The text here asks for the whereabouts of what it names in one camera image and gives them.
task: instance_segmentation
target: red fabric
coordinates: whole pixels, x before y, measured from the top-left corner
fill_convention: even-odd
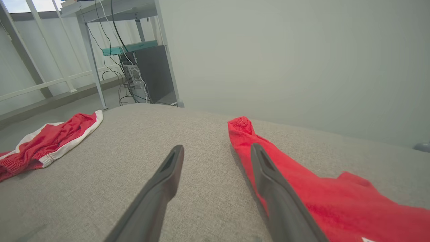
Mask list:
[[[47,124],[33,139],[30,137],[31,140],[19,145],[18,153],[0,160],[0,182],[25,171],[43,168],[39,159],[82,136],[85,130],[96,122],[96,118],[96,113],[92,115],[78,113],[60,125]]]
[[[430,241],[430,211],[399,205],[381,195],[373,185],[344,172],[337,179],[320,178],[274,144],[255,134],[251,121],[239,117],[228,122],[230,141],[258,195],[251,164],[251,144],[264,147],[331,242]]]

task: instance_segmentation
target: horizontal rail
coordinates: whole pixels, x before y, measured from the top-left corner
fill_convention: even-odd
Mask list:
[[[108,67],[109,68],[114,68],[114,67],[117,67],[117,66],[118,65],[110,65]],[[107,70],[109,70],[109,69],[107,67],[105,67],[105,66],[100,67],[98,69],[99,72],[101,72],[101,71],[107,71]],[[91,75],[91,73],[92,73],[92,71],[84,71],[84,72],[81,72],[81,73],[69,76],[69,79],[70,80],[77,79],[77,78],[80,78],[80,77]],[[36,90],[39,90],[39,89],[42,89],[42,88],[45,88],[45,87],[49,87],[49,86],[52,86],[52,85],[55,85],[55,84],[58,84],[58,83],[62,83],[62,82],[65,82],[65,81],[66,81],[65,78],[60,78],[60,79],[57,79],[57,80],[53,80],[53,81],[45,82],[43,84],[32,86],[32,87],[29,87],[29,88],[26,88],[26,89],[22,89],[22,90],[13,92],[13,93],[8,93],[6,95],[0,96],[0,101],[6,100],[6,99],[9,99],[9,98],[13,98],[15,96],[19,96],[19,95],[22,95],[22,94],[26,94],[26,93],[29,93],[29,92],[32,92],[32,91],[36,91]]]

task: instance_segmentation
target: teal box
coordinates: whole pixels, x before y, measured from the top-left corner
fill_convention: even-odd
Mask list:
[[[157,41],[156,40],[152,40],[152,41],[145,41],[145,42],[140,42],[140,43],[128,44],[128,45],[126,45],[126,48],[127,48],[128,52],[133,52],[133,51],[137,51],[137,50],[141,50],[141,49],[146,49],[146,48],[154,47],[154,46],[157,46],[157,45],[158,45]],[[102,49],[102,51],[103,51],[103,55],[104,56],[114,56],[114,55],[124,54],[123,53],[123,49],[120,46],[118,46],[118,47],[112,47],[110,49],[109,48]]]

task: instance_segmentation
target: gray floor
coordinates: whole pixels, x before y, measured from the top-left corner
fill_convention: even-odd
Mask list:
[[[120,106],[118,102],[118,87],[113,87],[103,91],[104,99],[108,107],[107,110]],[[121,97],[125,96],[125,89],[121,90]],[[176,100],[175,93],[172,92],[162,98],[160,102],[173,103]],[[123,104],[134,103],[131,97],[121,100]],[[0,130],[0,152],[13,150],[19,141],[27,134],[32,133],[47,123],[65,122],[77,113],[92,114],[94,111],[103,109],[100,98],[97,94],[71,102],[56,109],[33,116],[27,120],[12,124]]]

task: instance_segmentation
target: sky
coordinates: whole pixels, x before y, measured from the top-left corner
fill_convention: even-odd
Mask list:
[[[62,1],[54,1],[55,3],[57,3],[57,7],[60,10]],[[28,8],[25,0],[3,0],[3,3],[9,13],[30,12],[30,9]],[[52,3],[52,0],[33,0],[33,3],[38,12],[55,11],[55,7]]]

